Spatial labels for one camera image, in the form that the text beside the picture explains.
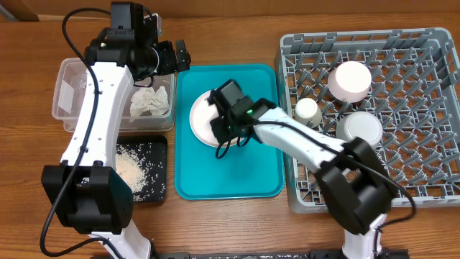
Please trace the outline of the grey bowl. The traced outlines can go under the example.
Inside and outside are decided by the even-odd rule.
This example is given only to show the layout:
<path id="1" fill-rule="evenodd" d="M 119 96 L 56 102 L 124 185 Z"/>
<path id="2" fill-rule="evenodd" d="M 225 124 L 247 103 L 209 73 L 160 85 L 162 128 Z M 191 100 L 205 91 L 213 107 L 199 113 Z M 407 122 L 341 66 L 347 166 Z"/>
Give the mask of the grey bowl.
<path id="1" fill-rule="evenodd" d="M 376 116 L 369 112 L 354 112 L 336 125 L 336 137 L 351 142 L 356 137 L 365 140 L 373 150 L 380 143 L 383 127 Z"/>

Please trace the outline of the large pink plate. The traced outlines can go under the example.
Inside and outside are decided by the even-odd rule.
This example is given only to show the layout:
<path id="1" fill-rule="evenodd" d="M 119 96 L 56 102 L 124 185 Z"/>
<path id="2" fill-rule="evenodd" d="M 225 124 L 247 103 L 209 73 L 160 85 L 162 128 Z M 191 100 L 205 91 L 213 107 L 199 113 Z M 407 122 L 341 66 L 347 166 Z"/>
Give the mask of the large pink plate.
<path id="1" fill-rule="evenodd" d="M 222 127 L 229 126 L 229 121 L 219 115 L 215 104 L 210 105 L 208 98 L 210 91 L 201 94 L 193 103 L 190 109 L 190 128 L 193 134 L 205 145 L 210 147 L 218 147 L 219 142 L 215 137 L 211 128 L 213 119 L 223 119 Z"/>

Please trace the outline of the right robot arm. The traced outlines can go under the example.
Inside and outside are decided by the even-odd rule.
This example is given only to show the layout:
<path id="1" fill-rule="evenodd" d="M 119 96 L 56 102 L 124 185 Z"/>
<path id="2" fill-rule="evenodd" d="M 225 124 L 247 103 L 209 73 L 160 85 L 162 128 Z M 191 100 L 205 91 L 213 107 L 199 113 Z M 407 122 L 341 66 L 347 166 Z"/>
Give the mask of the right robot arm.
<path id="1" fill-rule="evenodd" d="M 275 147 L 302 163 L 315 177 L 330 215 L 344 228 L 341 258 L 383 258 L 380 235 L 397 193 L 375 151 L 356 137 L 323 135 L 290 117 L 267 99 L 253 101 L 234 80 L 210 92 L 216 107 L 210 121 L 219 147 L 250 139 Z"/>

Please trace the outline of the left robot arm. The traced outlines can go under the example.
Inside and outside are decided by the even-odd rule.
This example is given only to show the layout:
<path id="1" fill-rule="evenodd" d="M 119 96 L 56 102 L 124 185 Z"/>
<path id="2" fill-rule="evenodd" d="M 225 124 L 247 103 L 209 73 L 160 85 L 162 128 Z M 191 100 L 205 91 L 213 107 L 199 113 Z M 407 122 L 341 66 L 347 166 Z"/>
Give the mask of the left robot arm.
<path id="1" fill-rule="evenodd" d="M 114 258 L 156 258 L 133 222 L 134 195 L 116 172 L 116 141 L 125 103 L 140 81 L 189 69 L 182 40 L 159 41 L 160 18 L 131 1 L 115 1 L 111 23 L 78 57 L 87 84 L 72 139 L 58 165 L 44 167 L 49 218 L 99 242 Z"/>

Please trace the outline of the white tissue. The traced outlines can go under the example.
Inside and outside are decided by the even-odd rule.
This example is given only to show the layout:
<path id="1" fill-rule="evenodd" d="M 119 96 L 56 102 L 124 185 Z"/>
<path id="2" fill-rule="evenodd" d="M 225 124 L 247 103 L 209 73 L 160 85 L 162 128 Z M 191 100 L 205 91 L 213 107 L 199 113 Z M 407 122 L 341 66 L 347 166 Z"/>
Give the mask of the white tissue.
<path id="1" fill-rule="evenodd" d="M 131 97 L 130 122 L 133 122 L 143 113 L 150 111 L 153 116 L 160 116 L 167 113 L 169 108 L 169 98 L 166 88 L 161 86 L 158 90 L 150 88 L 140 88 Z"/>

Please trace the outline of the white cup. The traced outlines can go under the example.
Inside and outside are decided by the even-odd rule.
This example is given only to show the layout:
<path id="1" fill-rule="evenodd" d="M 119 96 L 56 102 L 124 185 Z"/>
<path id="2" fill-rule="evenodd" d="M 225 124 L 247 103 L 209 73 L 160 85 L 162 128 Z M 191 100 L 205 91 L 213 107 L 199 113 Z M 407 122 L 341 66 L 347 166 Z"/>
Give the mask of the white cup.
<path id="1" fill-rule="evenodd" d="M 300 99 L 295 105 L 294 118 L 311 128 L 317 127 L 322 120 L 322 113 L 316 101 L 310 98 Z"/>

